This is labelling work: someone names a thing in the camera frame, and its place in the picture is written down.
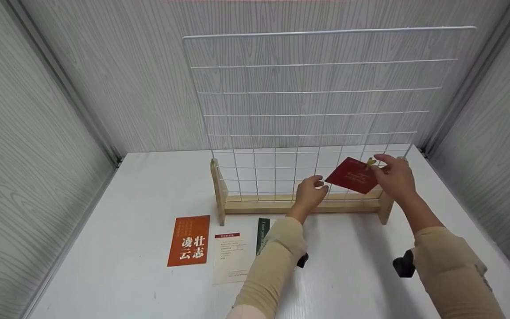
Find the black object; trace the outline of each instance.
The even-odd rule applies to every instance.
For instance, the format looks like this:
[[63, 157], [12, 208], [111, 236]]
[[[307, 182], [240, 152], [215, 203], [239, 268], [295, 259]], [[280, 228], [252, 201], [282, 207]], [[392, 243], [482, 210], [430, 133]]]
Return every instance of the black object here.
[[298, 259], [296, 266], [299, 266], [300, 268], [304, 268], [304, 265], [306, 264], [307, 260], [308, 260], [308, 253], [304, 254], [304, 256], [302, 256], [302, 257], [300, 257], [300, 259]]
[[413, 264], [414, 255], [412, 250], [407, 250], [405, 255], [399, 258], [395, 258], [393, 261], [393, 267], [397, 271], [397, 274], [401, 278], [411, 278], [414, 275], [414, 271], [417, 268]]

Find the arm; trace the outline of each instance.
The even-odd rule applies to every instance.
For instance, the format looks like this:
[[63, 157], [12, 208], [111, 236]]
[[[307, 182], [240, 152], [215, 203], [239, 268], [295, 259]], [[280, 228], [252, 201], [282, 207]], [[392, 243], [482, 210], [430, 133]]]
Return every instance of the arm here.
[[390, 167], [372, 166], [377, 181], [405, 213], [414, 234], [414, 266], [442, 318], [504, 318], [484, 277], [487, 267], [461, 237], [445, 228], [417, 194], [404, 159], [375, 155]]
[[324, 186], [320, 179], [322, 176], [315, 175], [299, 184], [295, 204], [265, 236], [265, 247], [253, 261], [228, 319], [275, 317], [283, 285], [306, 253], [302, 225], [328, 193], [328, 186]]

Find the person's right hand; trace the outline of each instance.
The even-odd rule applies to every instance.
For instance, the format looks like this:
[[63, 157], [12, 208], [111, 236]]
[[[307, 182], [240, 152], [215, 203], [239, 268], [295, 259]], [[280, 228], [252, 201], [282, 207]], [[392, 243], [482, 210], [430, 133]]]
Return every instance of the person's right hand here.
[[375, 173], [381, 188], [395, 202], [402, 202], [407, 198], [416, 196], [417, 190], [414, 185], [413, 170], [410, 169], [409, 162], [403, 158], [394, 158], [388, 154], [375, 154], [375, 158], [389, 166], [388, 174], [385, 174], [377, 166], [371, 166], [371, 169]]

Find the finger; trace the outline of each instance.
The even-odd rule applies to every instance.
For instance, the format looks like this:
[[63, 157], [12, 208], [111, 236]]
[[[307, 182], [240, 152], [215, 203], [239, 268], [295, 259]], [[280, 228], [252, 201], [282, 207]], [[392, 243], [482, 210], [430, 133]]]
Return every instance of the finger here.
[[375, 174], [377, 182], [385, 178], [385, 172], [383, 172], [378, 166], [371, 166], [371, 170], [373, 171], [373, 174]]
[[389, 154], [375, 154], [374, 157], [377, 158], [379, 161], [387, 163], [387, 165], [395, 165], [396, 163], [398, 163], [398, 159], [392, 157]]
[[406, 163], [406, 165], [409, 165], [409, 160], [408, 160], [408, 159], [406, 159], [406, 157], [399, 156], [399, 157], [397, 157], [397, 160], [399, 160], [399, 161], [403, 161], [403, 162], [405, 162], [405, 163]]
[[324, 186], [322, 186], [322, 188], [320, 188], [320, 190], [322, 191], [322, 194], [324, 194], [322, 199], [324, 199], [324, 197], [326, 197], [326, 195], [328, 194], [328, 190], [329, 189], [330, 189], [330, 186], [328, 186], [328, 185], [324, 185]]
[[308, 181], [312, 184], [316, 184], [320, 179], [322, 179], [322, 175], [314, 175], [310, 176], [309, 178], [306, 178], [305, 181]]

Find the metal wire grid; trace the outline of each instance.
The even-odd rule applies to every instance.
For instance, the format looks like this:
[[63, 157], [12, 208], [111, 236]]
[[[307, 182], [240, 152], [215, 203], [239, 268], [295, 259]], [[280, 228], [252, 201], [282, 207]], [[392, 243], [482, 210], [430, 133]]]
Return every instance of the metal wire grid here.
[[[383, 93], [383, 92], [396, 92], [396, 91], [431, 91], [436, 89], [441, 89], [439, 86], [429, 86], [429, 87], [413, 87], [406, 89], [358, 89], [358, 90], [346, 90], [346, 91], [251, 91], [250, 89], [242, 92], [230, 92], [224, 91], [223, 83], [226, 82], [225, 72], [220, 72], [221, 70], [226, 69], [261, 69], [261, 68], [285, 68], [285, 67], [307, 67], [307, 66], [329, 66], [336, 67], [342, 65], [374, 65], [374, 64], [389, 64], [389, 63], [426, 63], [426, 62], [443, 62], [443, 61], [457, 61], [458, 58], [440, 58], [440, 59], [430, 59], [430, 60], [402, 60], [402, 61], [377, 61], [377, 62], [328, 62], [328, 63], [306, 63], [305, 53], [303, 53], [303, 63], [285, 63], [285, 64], [263, 64], [263, 65], [200, 65], [200, 66], [192, 66], [190, 64], [189, 52], [187, 47], [187, 42], [192, 41], [194, 39], [218, 39], [218, 38], [249, 38], [249, 37], [275, 37], [275, 36], [292, 36], [292, 35], [335, 35], [335, 34], [351, 34], [351, 33], [363, 33], [363, 32], [414, 32], [414, 31], [445, 31], [445, 30], [475, 30], [474, 26], [461, 26], [461, 27], [423, 27], [423, 28], [393, 28], [393, 29], [365, 29], [365, 30], [336, 30], [336, 31], [314, 31], [314, 32], [277, 32], [277, 33], [261, 33], [261, 34], [228, 34], [228, 35], [204, 35], [204, 36], [186, 36], [182, 38], [182, 46], [184, 48], [184, 55], [186, 59], [186, 63], [188, 65], [188, 69], [190, 72], [190, 78], [192, 79], [192, 83], [194, 89], [196, 91], [197, 103], [200, 111], [202, 113], [202, 120], [204, 124], [204, 128], [206, 131], [206, 135], [208, 137], [210, 151], [212, 153], [213, 158], [218, 158], [220, 163], [220, 169], [223, 176], [222, 181], [225, 182], [229, 188], [230, 195], [238, 195], [240, 201], [245, 202], [253, 202], [253, 201], [262, 201], [269, 200], [269, 195], [272, 196], [273, 201], [280, 200], [289, 200], [292, 201], [295, 198], [295, 190], [296, 185], [303, 179], [301, 176], [297, 176], [297, 171], [300, 170], [313, 170], [313, 174], [319, 174], [322, 172], [324, 178], [328, 176], [328, 174], [335, 169], [335, 167], [344, 160], [342, 154], [346, 156], [352, 156], [354, 158], [358, 158], [356, 156], [359, 155], [360, 161], [366, 161], [368, 157], [372, 156], [373, 153], [395, 153], [396, 151], [403, 152], [402, 154], [394, 154], [395, 156], [404, 156], [409, 153], [411, 147], [413, 146], [413, 138], [415, 133], [418, 131], [418, 127], [422, 124], [422, 115], [426, 115], [429, 113], [429, 109], [423, 109], [418, 111], [391, 111], [391, 112], [378, 112], [378, 113], [329, 113], [328, 108], [330, 107], [330, 103], [326, 103], [324, 107], [324, 113], [316, 113], [316, 114], [303, 114], [301, 110], [297, 111], [293, 114], [245, 114], [245, 115], [237, 115], [230, 114], [231, 109], [226, 100], [225, 103], [225, 113], [223, 114], [205, 114], [204, 109], [202, 108], [200, 96], [201, 95], [246, 95], [247, 102], [251, 103], [251, 99], [249, 99], [250, 95], [259, 95], [259, 94], [317, 94], [317, 93], [325, 93], [328, 96], [326, 101], [330, 101], [330, 95], [336, 93]], [[220, 85], [218, 91], [198, 91], [197, 84], [194, 76], [195, 70], [217, 70], [219, 72], [220, 77]], [[246, 77], [247, 87], [253, 87], [250, 85], [251, 79]], [[253, 110], [252, 105], [249, 105], [249, 110]], [[413, 131], [392, 131], [392, 132], [372, 132], [373, 127], [376, 126], [376, 123], [379, 121], [380, 116], [386, 115], [406, 115], [406, 114], [415, 114], [421, 115], [418, 117], [416, 122], [414, 123]], [[326, 119], [328, 117], [366, 117], [373, 116], [373, 120], [371, 121], [371, 125], [369, 125], [366, 132], [361, 133], [324, 133], [324, 125], [326, 123]], [[208, 129], [207, 119], [209, 118], [225, 118], [225, 133], [211, 133]], [[269, 135], [255, 135], [255, 134], [234, 134], [230, 129], [230, 119], [233, 118], [242, 118], [246, 117], [249, 119], [249, 132], [253, 132], [253, 119], [254, 118], [266, 118], [271, 117], [273, 121], [273, 134]], [[277, 134], [277, 118], [285, 118], [285, 117], [295, 117], [297, 119], [296, 125], [299, 127], [301, 125], [301, 119], [303, 117], [322, 117], [322, 126], [320, 134]], [[395, 143], [395, 136], [408, 136], [407, 142], [402, 143], [402, 138], [399, 139], [399, 143]], [[386, 143], [371, 143], [372, 136], [388, 136]], [[228, 140], [228, 145], [230, 146], [230, 150], [215, 150], [212, 147], [211, 139], [213, 137], [224, 137]], [[273, 139], [273, 148], [270, 149], [261, 149], [255, 147], [255, 138], [271, 138]], [[277, 138], [285, 137], [285, 138], [294, 138], [295, 143], [292, 145], [292, 148], [278, 148], [277, 147]], [[302, 137], [318, 137], [318, 147], [309, 148], [303, 147], [300, 145], [300, 141]], [[324, 147], [323, 138], [324, 137], [364, 137], [363, 145], [361, 149], [356, 150], [356, 146], [338, 146], [339, 150], [332, 149], [331, 146]], [[249, 149], [236, 149], [234, 139], [235, 138], [251, 138], [251, 145]], [[231, 154], [232, 160], [227, 159], [223, 160], [223, 156]], [[244, 155], [249, 155], [249, 161], [245, 161]], [[273, 160], [272, 164], [267, 161], [267, 163], [261, 165], [261, 160], [259, 160], [259, 165], [257, 165], [257, 154], [272, 154]], [[281, 155], [293, 155], [294, 163], [288, 163], [287, 165], [278, 165], [277, 157]], [[316, 156], [314, 165], [299, 165], [299, 156]], [[337, 160], [334, 163], [335, 165], [328, 166], [320, 166], [321, 157], [332, 157], [337, 156]], [[245, 174], [240, 174], [240, 170], [248, 170], [250, 173], [252, 172], [252, 178], [249, 176], [245, 176]], [[270, 170], [273, 172], [272, 178], [265, 178], [263, 174], [260, 172], [259, 176], [257, 174], [258, 170]], [[277, 178], [278, 170], [292, 170], [292, 177], [288, 176], [288, 178]], [[272, 185], [272, 189], [269, 189], [269, 184], [267, 187], [263, 187], [263, 183], [269, 182]], [[278, 188], [278, 183], [288, 183], [288, 188], [280, 187]], [[350, 190], [336, 189], [337, 186], [330, 186], [330, 191], [328, 192], [325, 200], [330, 200], [330, 194], [344, 194], [344, 199], [348, 197], [348, 194], [353, 193]]]

